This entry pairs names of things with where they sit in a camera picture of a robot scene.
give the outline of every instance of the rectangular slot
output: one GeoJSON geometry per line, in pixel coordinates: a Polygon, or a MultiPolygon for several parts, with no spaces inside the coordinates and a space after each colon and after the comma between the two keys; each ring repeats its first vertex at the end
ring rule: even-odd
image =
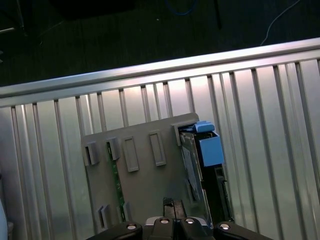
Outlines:
{"type": "Polygon", "coordinates": [[[98,210],[98,216],[99,216],[99,220],[100,220],[100,226],[101,226],[102,229],[105,228],[104,218],[103,218],[103,216],[102,216],[102,209],[103,209],[103,208],[104,208],[104,207],[101,206],[101,207],[99,208],[99,210],[98,210]]]}
{"type": "Polygon", "coordinates": [[[133,136],[129,136],[123,139],[123,150],[128,172],[138,171],[139,164],[133,136]]]}
{"type": "Polygon", "coordinates": [[[164,146],[162,144],[161,135],[159,131],[149,133],[155,165],[166,165],[166,156],[164,152],[164,146]]]}
{"type": "Polygon", "coordinates": [[[85,147],[85,156],[86,156],[86,160],[87,160],[87,164],[86,165],[91,165],[91,158],[90,158],[90,152],[89,152],[89,147],[85,147]]]}

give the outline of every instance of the white cable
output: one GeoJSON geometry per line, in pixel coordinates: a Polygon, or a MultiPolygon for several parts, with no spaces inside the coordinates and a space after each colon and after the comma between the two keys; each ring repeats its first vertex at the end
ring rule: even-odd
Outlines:
{"type": "Polygon", "coordinates": [[[278,20],[278,18],[280,18],[283,14],[285,14],[288,10],[292,9],[295,5],[297,5],[301,0],[298,0],[296,1],[294,4],[292,4],[291,6],[289,6],[288,8],[286,8],[282,13],[280,13],[272,22],[271,24],[269,25],[268,27],[268,30],[266,31],[266,36],[265,36],[265,39],[261,42],[260,46],[262,46],[265,41],[268,39],[269,37],[269,32],[270,32],[270,29],[272,27],[272,25],[275,23],[275,21],[278,20]]]}

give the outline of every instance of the corrugated metal panel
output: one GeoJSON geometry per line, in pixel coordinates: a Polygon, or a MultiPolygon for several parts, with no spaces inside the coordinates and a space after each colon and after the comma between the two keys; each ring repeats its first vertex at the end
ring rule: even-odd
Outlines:
{"type": "Polygon", "coordinates": [[[228,62],[232,52],[220,54],[220,62],[211,55],[188,65],[188,58],[185,69],[178,64],[168,72],[136,67],[136,75],[98,83],[93,73],[92,84],[63,89],[32,83],[33,94],[30,85],[1,89],[0,165],[16,239],[94,234],[81,136],[190,112],[221,134],[237,224],[275,240],[319,239],[317,43],[288,43],[290,52],[268,47],[268,54],[256,48],[260,55],[250,49],[251,57],[228,62]]]}

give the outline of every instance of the dark floor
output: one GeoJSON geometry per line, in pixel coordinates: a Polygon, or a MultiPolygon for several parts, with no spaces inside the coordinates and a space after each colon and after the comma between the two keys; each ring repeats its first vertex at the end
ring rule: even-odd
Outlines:
{"type": "MultiPolygon", "coordinates": [[[[270,22],[295,0],[198,0],[176,16],[164,0],[137,0],[134,10],[63,21],[36,0],[36,44],[0,64],[0,86],[258,46],[270,22]]],[[[181,11],[191,1],[171,0],[181,11]]],[[[266,45],[320,37],[320,1],[301,0],[272,27],[266,45]]]]}

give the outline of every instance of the metal bolt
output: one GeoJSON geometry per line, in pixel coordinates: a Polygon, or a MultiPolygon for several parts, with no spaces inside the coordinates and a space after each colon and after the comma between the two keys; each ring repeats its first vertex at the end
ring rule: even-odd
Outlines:
{"type": "Polygon", "coordinates": [[[188,224],[193,224],[195,221],[192,218],[187,218],[185,220],[188,224]]]}
{"type": "Polygon", "coordinates": [[[230,226],[228,224],[221,224],[220,228],[222,228],[223,230],[228,230],[230,229],[230,226]]]}
{"type": "Polygon", "coordinates": [[[169,221],[168,221],[167,219],[162,219],[162,220],[160,221],[160,223],[162,223],[162,224],[167,224],[167,223],[169,223],[169,221]]]}
{"type": "Polygon", "coordinates": [[[126,228],[129,230],[133,230],[136,228],[136,225],[128,225],[126,228]]]}

